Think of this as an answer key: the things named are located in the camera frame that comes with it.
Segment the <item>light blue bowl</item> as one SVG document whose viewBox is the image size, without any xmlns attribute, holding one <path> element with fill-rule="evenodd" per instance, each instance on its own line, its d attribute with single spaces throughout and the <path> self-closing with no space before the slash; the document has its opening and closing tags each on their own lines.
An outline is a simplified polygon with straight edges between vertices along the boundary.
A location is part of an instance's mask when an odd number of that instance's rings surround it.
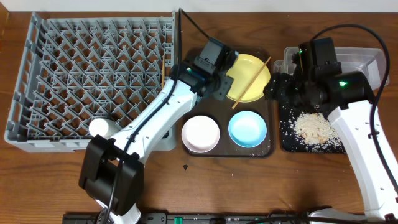
<svg viewBox="0 0 398 224">
<path fill-rule="evenodd" d="M 267 124 L 253 111 L 240 111 L 228 123 L 228 134 L 238 146 L 252 148 L 260 145 L 267 136 Z"/>
</svg>

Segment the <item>white paper cup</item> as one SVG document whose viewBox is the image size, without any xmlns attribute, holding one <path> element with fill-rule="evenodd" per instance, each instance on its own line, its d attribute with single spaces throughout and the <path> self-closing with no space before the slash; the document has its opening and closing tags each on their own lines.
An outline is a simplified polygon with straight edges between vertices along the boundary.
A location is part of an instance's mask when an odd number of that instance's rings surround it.
<svg viewBox="0 0 398 224">
<path fill-rule="evenodd" d="M 120 129 L 116 126 L 116 122 L 109 119 L 96 118 L 89 124 L 89 133 L 93 137 L 99 135 L 108 139 L 118 131 Z"/>
</svg>

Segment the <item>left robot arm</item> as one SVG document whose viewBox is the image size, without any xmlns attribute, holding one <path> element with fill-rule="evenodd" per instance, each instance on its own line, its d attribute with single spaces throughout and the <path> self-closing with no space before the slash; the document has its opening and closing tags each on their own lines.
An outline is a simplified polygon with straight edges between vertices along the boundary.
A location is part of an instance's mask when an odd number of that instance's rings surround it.
<svg viewBox="0 0 398 224">
<path fill-rule="evenodd" d="M 144 191 L 144 164 L 166 132 L 207 96 L 223 100 L 233 79 L 227 71 L 238 51 L 214 38 L 199 55 L 175 64 L 152 103 L 130 124 L 88 143 L 79 186 L 104 207 L 97 223 L 137 223 Z"/>
</svg>

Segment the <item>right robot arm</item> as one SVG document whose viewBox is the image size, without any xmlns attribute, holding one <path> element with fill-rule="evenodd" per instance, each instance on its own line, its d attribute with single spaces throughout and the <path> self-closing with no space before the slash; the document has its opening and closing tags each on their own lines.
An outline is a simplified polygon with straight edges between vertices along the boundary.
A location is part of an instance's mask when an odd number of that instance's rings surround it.
<svg viewBox="0 0 398 224">
<path fill-rule="evenodd" d="M 344 72 L 331 38 L 299 45 L 293 74 L 278 73 L 266 98 L 307 113 L 323 113 L 336 131 L 357 178 L 371 222 L 397 220 L 397 160 L 379 119 L 366 75 Z"/>
</svg>

